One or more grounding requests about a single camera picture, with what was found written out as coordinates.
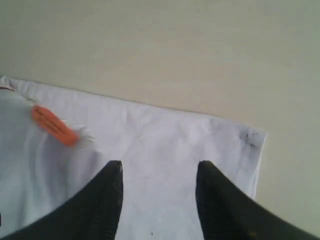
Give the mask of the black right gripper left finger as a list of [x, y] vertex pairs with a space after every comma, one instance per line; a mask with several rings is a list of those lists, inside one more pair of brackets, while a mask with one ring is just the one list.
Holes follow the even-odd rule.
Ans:
[[72, 198], [6, 240], [113, 240], [124, 198], [121, 161], [109, 161]]

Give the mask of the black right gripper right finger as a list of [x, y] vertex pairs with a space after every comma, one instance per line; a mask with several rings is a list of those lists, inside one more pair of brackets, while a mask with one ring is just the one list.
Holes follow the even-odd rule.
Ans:
[[196, 206], [206, 240], [316, 240], [234, 185], [212, 162], [198, 163]]

